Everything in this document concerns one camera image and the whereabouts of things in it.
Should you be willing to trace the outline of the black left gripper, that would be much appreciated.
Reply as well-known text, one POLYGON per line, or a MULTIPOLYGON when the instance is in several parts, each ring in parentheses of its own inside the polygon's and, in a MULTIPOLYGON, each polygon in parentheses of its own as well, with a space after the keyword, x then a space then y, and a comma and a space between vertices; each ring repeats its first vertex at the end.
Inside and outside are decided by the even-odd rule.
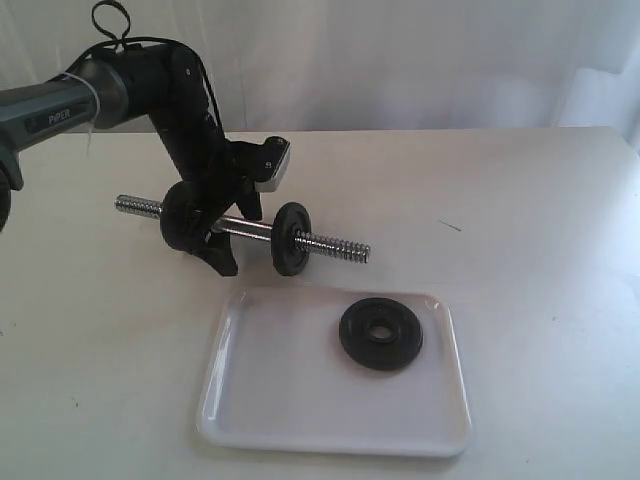
MULTIPOLYGON (((169 156, 180 181, 192 181, 198 189, 196 225, 213 224, 233 205, 247 220, 262 219, 260 194, 252 178, 261 144, 230 141, 221 134, 169 136, 169 156)), ((223 277, 238 274, 229 233, 209 231, 195 241, 189 253, 223 277)))

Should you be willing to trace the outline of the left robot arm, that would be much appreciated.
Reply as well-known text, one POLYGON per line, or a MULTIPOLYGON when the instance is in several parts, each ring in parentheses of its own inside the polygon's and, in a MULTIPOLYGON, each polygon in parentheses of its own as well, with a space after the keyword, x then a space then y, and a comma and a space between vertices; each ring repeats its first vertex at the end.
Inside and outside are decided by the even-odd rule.
POLYGON ((24 186, 21 151, 84 123, 107 130, 142 116, 180 175, 162 202, 165 242, 222 276, 236 275, 230 236, 213 225, 231 206, 261 219, 260 195, 276 189, 288 144, 229 140, 200 57, 173 40, 104 42, 47 82, 2 92, 1 218, 24 186))

